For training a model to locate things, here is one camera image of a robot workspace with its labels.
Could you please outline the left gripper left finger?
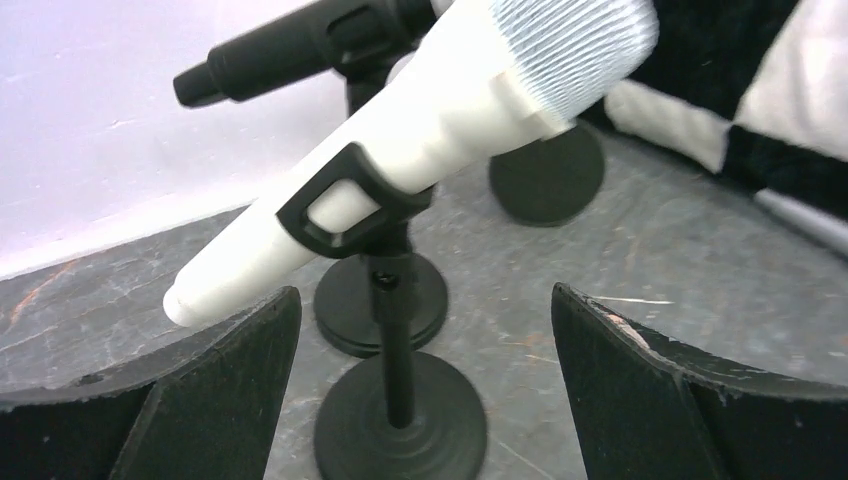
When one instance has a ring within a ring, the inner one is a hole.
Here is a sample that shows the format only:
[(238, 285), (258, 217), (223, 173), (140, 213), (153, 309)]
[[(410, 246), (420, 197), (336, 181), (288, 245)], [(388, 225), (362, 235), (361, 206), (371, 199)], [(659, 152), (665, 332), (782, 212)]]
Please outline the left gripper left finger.
[(287, 287), (256, 310), (57, 388), (1, 397), (5, 479), (260, 479), (297, 349)]

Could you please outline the black handheld microphone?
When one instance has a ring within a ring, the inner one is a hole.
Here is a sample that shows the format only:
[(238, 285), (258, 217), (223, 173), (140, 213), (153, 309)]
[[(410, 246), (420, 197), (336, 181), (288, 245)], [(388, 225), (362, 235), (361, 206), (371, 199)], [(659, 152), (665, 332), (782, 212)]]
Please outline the black handheld microphone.
[(178, 102), (244, 102), (325, 71), (346, 82), (349, 112), (385, 85), (396, 63), (450, 7), (448, 1), (314, 1), (213, 47), (173, 80)]

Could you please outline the black mic stand ring holder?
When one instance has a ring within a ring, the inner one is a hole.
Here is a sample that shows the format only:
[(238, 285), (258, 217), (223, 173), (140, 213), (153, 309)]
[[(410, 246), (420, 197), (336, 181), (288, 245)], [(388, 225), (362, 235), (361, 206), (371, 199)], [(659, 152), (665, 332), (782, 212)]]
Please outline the black mic stand ring holder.
[[(340, 181), (377, 206), (332, 233), (310, 207)], [(363, 254), (393, 226), (427, 209), (433, 192), (391, 186), (357, 143), (342, 147), (278, 211), (286, 231), (309, 250), (342, 259)], [(376, 284), (382, 350), (347, 371), (329, 390), (315, 421), (314, 455), (325, 479), (475, 479), (487, 451), (487, 418), (468, 378), (411, 346), (407, 302), (414, 297), (410, 255), (392, 247), (368, 260)]]

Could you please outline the black mic stand with clip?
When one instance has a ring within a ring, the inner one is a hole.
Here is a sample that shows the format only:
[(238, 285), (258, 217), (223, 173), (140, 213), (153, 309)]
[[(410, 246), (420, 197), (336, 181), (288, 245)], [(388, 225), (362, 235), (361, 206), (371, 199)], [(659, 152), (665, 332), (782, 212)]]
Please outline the black mic stand with clip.
[[(415, 50), (420, 39), (435, 23), (437, 15), (426, 7), (422, 13), (402, 13), (404, 28), (411, 34), (408, 44), (380, 53), (373, 63), (345, 74), (347, 114), (357, 112), (385, 86), (389, 73), (402, 56)], [(368, 260), (392, 247), (410, 255), (414, 297), (407, 302), (411, 346), (419, 349), (442, 329), (448, 311), (448, 288), (442, 274), (426, 257), (415, 251), (409, 225), (400, 223), (378, 238), (365, 253), (337, 261), (316, 287), (313, 310), (322, 336), (335, 348), (369, 358), (382, 350), (380, 321), (375, 307), (376, 284)]]

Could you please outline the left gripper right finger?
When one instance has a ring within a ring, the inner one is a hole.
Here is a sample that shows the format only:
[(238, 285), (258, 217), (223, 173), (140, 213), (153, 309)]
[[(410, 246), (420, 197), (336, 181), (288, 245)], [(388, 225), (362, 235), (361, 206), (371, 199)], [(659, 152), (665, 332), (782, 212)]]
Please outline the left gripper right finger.
[(715, 356), (568, 284), (551, 321), (591, 479), (843, 479), (847, 390)]

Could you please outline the grey tube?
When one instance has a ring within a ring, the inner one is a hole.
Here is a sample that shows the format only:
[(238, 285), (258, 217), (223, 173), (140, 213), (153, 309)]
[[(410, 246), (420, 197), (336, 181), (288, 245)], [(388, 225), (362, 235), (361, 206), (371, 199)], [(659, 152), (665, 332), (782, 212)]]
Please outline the grey tube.
[(840, 256), (847, 257), (845, 220), (771, 189), (759, 190), (753, 199), (774, 217)]

